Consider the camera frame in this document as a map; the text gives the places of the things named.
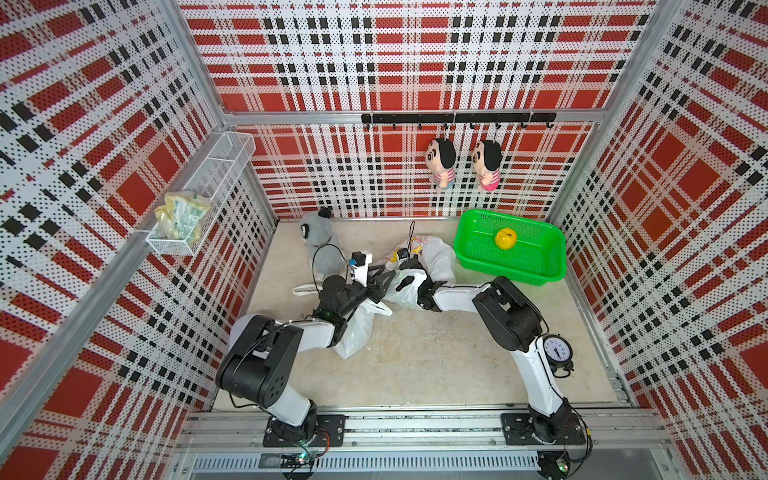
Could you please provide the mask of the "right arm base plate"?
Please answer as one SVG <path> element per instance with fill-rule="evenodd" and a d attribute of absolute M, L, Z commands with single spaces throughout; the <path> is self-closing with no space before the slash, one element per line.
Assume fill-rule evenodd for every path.
<path fill-rule="evenodd" d="M 501 428 L 507 445 L 521 446 L 582 446 L 587 443 L 586 431 L 574 413 L 563 422 L 539 414 L 505 413 L 501 415 Z"/>

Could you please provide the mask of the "yellow apple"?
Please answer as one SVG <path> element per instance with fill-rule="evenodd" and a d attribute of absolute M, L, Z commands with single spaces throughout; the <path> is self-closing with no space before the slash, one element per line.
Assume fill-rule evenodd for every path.
<path fill-rule="evenodd" d="M 518 240 L 517 232 L 511 228 L 499 230 L 494 238 L 495 245 L 504 251 L 512 249 Z"/>

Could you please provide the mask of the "plain white plastic bag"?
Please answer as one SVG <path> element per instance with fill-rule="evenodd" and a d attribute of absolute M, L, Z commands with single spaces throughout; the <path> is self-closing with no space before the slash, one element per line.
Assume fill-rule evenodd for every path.
<path fill-rule="evenodd" d="M 297 296 L 317 293 L 318 307 L 303 321 L 293 325 L 302 330 L 298 352 L 330 348 L 348 359 L 368 344 L 376 315 L 391 317 L 392 309 L 383 301 L 375 302 L 372 285 L 353 281 L 332 281 L 330 286 L 304 284 L 295 287 Z"/>

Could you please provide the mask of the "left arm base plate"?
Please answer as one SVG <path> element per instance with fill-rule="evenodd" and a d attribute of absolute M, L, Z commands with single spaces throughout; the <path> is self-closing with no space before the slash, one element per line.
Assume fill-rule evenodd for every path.
<path fill-rule="evenodd" d="M 325 448 L 343 445 L 347 416 L 342 414 L 310 415 L 298 427 L 270 417 L 262 445 L 267 448 L 304 444 Z"/>

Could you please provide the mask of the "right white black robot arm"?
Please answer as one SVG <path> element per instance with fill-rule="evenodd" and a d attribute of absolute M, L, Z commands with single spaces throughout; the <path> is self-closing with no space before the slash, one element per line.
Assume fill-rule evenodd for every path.
<path fill-rule="evenodd" d="M 417 260 L 395 272 L 385 296 L 406 308 L 479 315 L 492 339 L 509 351 L 524 382 L 532 436 L 542 444 L 559 441 L 577 419 L 559 389 L 545 351 L 540 310 L 511 280 L 498 276 L 481 284 L 455 285 L 433 279 Z"/>

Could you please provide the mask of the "printed white plastic bag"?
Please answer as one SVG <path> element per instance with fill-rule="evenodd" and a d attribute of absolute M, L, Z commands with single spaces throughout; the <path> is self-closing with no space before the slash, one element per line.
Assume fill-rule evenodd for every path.
<path fill-rule="evenodd" d="M 439 288 L 456 282 L 456 255 L 441 238 L 417 236 L 399 245 L 384 263 L 394 271 L 384 300 L 411 309 L 440 312 Z"/>

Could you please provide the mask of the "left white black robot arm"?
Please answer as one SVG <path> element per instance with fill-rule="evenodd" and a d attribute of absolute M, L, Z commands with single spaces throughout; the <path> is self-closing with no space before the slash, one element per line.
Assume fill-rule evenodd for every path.
<path fill-rule="evenodd" d="M 232 329 L 231 345 L 220 364 L 216 386 L 271 415 L 272 432 L 289 443 L 309 442 L 319 432 L 317 405 L 289 383 L 295 358 L 304 351 L 340 344 L 349 323 L 366 303 L 376 305 L 387 293 L 393 271 L 377 266 L 365 281 L 327 277 L 319 304 L 304 320 L 280 323 L 249 314 Z"/>

